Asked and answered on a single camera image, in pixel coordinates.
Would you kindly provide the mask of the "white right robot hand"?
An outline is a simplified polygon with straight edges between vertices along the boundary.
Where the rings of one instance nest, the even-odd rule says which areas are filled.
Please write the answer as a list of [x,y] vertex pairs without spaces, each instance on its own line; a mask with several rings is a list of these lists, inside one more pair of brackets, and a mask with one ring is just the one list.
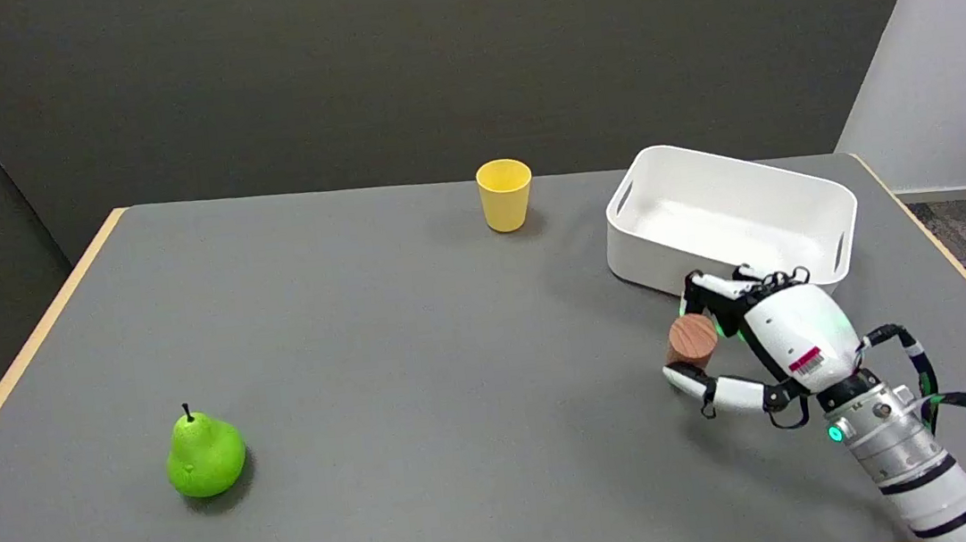
[[859,370],[863,340],[826,289],[811,282],[811,271],[760,271],[740,264],[724,278],[696,270],[685,278],[678,321],[689,328],[711,325],[712,338],[740,338],[753,350],[774,382],[725,374],[711,375],[697,356],[662,367],[680,393],[701,403],[704,418],[717,412],[781,413],[799,400],[809,420],[807,400]]

